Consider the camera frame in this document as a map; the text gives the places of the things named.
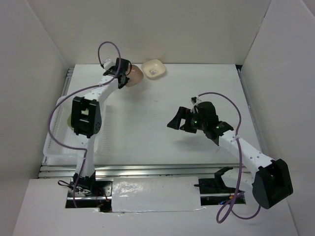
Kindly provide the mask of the brown panda plate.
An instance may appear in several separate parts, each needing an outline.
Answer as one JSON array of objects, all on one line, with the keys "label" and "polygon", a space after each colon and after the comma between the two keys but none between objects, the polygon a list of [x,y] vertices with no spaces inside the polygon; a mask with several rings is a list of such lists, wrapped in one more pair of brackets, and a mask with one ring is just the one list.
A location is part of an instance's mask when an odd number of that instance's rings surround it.
[{"label": "brown panda plate", "polygon": [[131,87],[140,83],[144,77],[143,72],[140,68],[134,64],[128,66],[126,77],[129,78],[126,86]]}]

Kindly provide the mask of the cream panda plate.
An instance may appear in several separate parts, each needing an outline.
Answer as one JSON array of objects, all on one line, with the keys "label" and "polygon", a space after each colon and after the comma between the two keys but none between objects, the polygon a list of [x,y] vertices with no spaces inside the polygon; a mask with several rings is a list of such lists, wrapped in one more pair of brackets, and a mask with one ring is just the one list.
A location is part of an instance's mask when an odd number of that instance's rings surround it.
[{"label": "cream panda plate", "polygon": [[89,110],[81,111],[81,114],[88,115],[89,114]]},{"label": "cream panda plate", "polygon": [[152,59],[143,63],[141,69],[148,79],[156,79],[166,72],[165,65],[158,59]]}]

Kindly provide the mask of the green panda plate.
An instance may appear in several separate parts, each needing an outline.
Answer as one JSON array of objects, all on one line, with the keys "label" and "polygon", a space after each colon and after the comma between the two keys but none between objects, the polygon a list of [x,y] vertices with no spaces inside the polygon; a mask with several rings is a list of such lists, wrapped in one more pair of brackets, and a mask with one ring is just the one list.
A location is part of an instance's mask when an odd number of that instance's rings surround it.
[{"label": "green panda plate", "polygon": [[72,127],[72,125],[71,125],[71,115],[69,115],[69,117],[68,117],[68,119],[67,119],[67,125],[68,125],[68,127],[73,131],[74,130],[74,128]]}]

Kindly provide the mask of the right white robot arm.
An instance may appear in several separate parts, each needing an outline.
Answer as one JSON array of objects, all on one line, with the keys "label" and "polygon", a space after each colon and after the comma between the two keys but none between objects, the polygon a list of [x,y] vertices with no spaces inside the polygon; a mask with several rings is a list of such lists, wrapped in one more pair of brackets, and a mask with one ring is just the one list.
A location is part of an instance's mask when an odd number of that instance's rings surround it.
[{"label": "right white robot arm", "polygon": [[274,160],[239,138],[230,124],[219,119],[211,102],[196,102],[192,109],[180,107],[167,127],[189,133],[201,130],[217,146],[242,157],[243,166],[253,175],[250,191],[264,209],[293,194],[287,163]]}]

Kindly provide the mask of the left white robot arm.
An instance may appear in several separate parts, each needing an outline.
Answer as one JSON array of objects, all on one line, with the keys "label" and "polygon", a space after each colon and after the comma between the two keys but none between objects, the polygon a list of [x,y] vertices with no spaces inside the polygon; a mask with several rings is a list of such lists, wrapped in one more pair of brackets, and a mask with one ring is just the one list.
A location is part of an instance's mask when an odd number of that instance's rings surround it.
[{"label": "left white robot arm", "polygon": [[92,90],[84,96],[76,96],[72,100],[71,126],[77,138],[79,148],[84,154],[77,160],[73,182],[86,196],[97,191],[95,182],[94,146],[96,135],[102,127],[102,108],[104,102],[117,89],[123,88],[129,81],[131,62],[117,58],[116,62],[107,60],[104,73]]}]

